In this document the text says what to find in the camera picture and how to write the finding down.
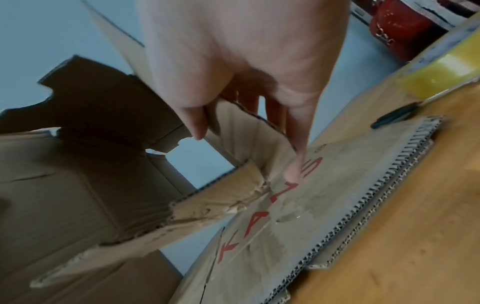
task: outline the wooden surface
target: wooden surface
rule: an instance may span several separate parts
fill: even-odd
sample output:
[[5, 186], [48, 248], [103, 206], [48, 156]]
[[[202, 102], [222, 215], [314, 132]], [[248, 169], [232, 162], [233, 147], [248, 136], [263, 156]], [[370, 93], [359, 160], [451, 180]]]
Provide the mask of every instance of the wooden surface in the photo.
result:
[[[353, 100], [314, 144], [368, 132], [412, 102], [397, 75]], [[296, 279], [291, 304], [480, 303], [480, 84], [419, 115], [448, 117], [432, 151], [329, 270]]]

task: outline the packing tape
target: packing tape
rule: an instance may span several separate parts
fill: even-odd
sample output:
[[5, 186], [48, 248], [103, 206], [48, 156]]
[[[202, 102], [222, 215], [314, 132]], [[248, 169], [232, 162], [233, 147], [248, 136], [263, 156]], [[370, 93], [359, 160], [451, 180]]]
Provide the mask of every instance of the packing tape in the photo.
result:
[[413, 59], [398, 84], [414, 97], [428, 99], [456, 89], [479, 75], [480, 19], [477, 14]]

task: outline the yellow tape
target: yellow tape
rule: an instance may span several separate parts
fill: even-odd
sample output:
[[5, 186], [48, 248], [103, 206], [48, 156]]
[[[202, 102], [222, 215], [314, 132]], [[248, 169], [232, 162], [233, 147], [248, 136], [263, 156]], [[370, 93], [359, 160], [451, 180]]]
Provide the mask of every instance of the yellow tape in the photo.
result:
[[427, 99], [480, 75], [480, 14], [454, 28], [406, 67], [398, 84]]

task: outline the tape roll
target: tape roll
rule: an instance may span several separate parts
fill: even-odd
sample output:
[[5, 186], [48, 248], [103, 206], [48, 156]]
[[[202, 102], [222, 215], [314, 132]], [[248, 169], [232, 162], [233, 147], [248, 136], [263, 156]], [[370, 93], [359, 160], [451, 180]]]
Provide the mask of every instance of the tape roll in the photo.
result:
[[398, 84], [427, 99], [480, 75], [480, 15], [454, 28], [411, 61]]

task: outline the hand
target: hand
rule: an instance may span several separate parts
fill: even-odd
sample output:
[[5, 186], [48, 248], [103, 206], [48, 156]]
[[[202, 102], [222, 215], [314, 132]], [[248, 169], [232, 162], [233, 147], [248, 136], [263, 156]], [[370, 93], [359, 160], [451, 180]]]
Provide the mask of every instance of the hand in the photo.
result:
[[203, 106], [218, 95], [285, 131], [298, 158], [296, 182], [317, 103], [342, 47], [349, 0], [138, 0], [157, 92], [197, 140]]

